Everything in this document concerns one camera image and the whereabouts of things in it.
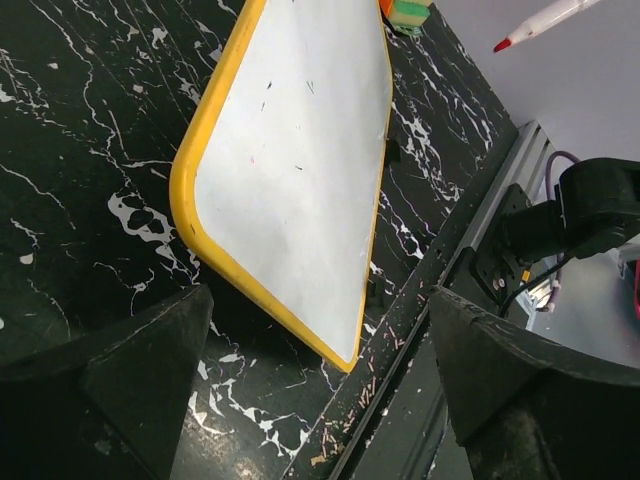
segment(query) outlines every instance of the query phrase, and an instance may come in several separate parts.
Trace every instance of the black marble table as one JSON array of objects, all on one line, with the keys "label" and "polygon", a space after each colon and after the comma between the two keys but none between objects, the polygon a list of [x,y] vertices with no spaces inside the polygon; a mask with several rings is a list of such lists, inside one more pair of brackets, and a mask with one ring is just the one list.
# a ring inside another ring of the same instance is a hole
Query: black marble table
[{"label": "black marble table", "polygon": [[323,478],[424,305],[422,282],[405,283],[513,126],[437,11],[420,40],[388,32],[402,161],[385,172],[371,263],[385,303],[345,377],[172,225],[171,162],[242,4],[0,5],[0,362],[206,283],[215,306],[173,476]]}]

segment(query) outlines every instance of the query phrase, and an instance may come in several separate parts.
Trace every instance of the white marker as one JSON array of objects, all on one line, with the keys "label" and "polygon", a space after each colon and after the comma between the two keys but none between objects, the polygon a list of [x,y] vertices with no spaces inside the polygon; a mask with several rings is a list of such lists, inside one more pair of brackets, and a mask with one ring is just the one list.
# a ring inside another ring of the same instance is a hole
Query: white marker
[{"label": "white marker", "polygon": [[524,23],[507,38],[496,45],[493,51],[499,52],[516,43],[537,37],[542,32],[546,32],[560,22],[564,22],[567,18],[586,10],[599,1],[600,0],[557,0],[544,10],[536,13],[533,17],[525,20]]}]

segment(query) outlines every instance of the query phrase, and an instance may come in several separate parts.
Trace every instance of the purple cable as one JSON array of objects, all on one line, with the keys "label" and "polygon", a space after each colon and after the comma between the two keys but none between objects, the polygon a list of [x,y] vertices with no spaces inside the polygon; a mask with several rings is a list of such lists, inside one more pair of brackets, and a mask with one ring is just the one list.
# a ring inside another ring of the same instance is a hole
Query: purple cable
[{"label": "purple cable", "polygon": [[[544,173],[544,187],[547,193],[547,200],[551,200],[551,167],[553,167],[553,162],[558,157],[566,158],[567,160],[572,162],[574,165],[576,163],[580,163],[580,159],[576,157],[573,153],[565,152],[563,150],[557,150],[549,156],[549,159],[547,160],[547,167]],[[562,261],[563,256],[564,255],[562,254],[556,255],[556,261],[558,263]],[[552,311],[552,309],[555,307],[555,300],[556,298],[558,298],[558,294],[560,293],[561,280],[562,280],[562,269],[558,270],[558,272],[556,273],[555,281],[557,283],[557,286],[554,286],[551,288],[551,294],[549,295],[549,300],[547,300],[547,303],[544,307],[538,309],[539,312],[549,312],[549,311]]]}]

